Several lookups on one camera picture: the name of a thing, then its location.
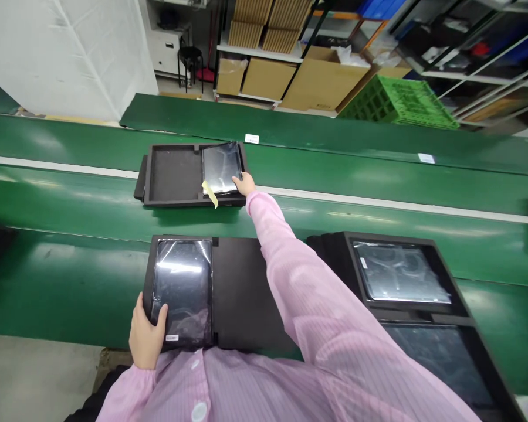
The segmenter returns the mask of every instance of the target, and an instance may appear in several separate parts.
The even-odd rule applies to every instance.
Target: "right hand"
[[[242,172],[242,180],[233,176],[233,182],[235,182],[236,188],[244,196],[248,196],[256,190],[254,179],[247,172]]]

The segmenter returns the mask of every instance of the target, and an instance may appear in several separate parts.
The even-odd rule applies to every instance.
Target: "small white label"
[[[430,154],[421,154],[418,153],[418,159],[422,162],[428,163],[428,164],[436,164],[436,161],[434,161],[434,157]]]
[[[257,144],[260,142],[260,136],[245,134],[245,142],[248,144]]]

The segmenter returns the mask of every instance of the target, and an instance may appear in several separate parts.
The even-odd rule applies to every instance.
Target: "green plastic crate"
[[[440,129],[459,127],[428,83],[379,75],[368,82],[338,117]]]

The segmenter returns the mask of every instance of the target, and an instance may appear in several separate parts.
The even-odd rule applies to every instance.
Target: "pink jacket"
[[[271,196],[251,193],[246,209],[305,362],[219,348],[163,353],[156,370],[120,376],[98,421],[479,421],[295,238]]]

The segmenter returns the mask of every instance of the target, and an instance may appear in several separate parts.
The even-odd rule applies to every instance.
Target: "green conveyor belt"
[[[0,166],[0,222],[147,241],[154,234],[255,237],[243,209],[146,209],[135,181]],[[296,236],[352,232],[434,239],[458,278],[528,285],[528,224],[277,197]]]
[[[137,171],[150,144],[191,140],[0,116],[0,156],[12,158]],[[263,186],[528,215],[526,175],[265,145],[247,155]],[[146,209],[134,185],[0,165],[0,222],[27,229],[0,262],[0,334],[125,347],[152,235],[255,236],[242,209]],[[300,239],[342,230],[434,239],[501,372],[528,394],[528,224],[277,200]]]
[[[127,348],[149,245],[21,232],[0,263],[0,334]],[[528,287],[458,284],[513,392],[528,394]]]
[[[138,171],[151,144],[201,139],[0,116],[0,156]],[[528,176],[246,145],[262,186],[528,215]]]
[[[352,119],[281,113],[234,104],[137,94],[120,123],[204,138],[244,141],[418,162],[432,154],[437,165],[528,174],[528,139],[483,135]]]

